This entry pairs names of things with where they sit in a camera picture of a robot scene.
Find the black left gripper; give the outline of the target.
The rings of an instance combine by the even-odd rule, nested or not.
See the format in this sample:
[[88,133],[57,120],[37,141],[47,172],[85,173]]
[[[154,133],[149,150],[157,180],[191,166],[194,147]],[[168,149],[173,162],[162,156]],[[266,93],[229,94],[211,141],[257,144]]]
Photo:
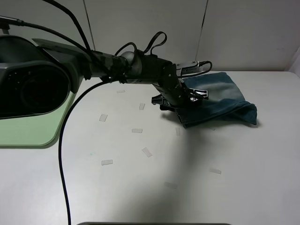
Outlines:
[[160,95],[152,97],[151,103],[160,105],[163,110],[174,112],[175,109],[187,105],[201,105],[202,100],[209,99],[207,90],[183,88],[177,77],[175,64],[165,66],[158,80],[152,85]]

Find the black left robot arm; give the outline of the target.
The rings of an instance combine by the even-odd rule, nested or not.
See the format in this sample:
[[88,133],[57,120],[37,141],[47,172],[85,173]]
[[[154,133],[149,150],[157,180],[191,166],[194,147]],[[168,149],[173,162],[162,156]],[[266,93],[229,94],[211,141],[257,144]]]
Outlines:
[[189,88],[177,64],[142,51],[120,56],[94,52],[96,60],[71,45],[18,36],[0,38],[0,117],[21,118],[55,111],[82,80],[151,84],[159,92],[152,98],[161,110],[195,108],[208,92]]

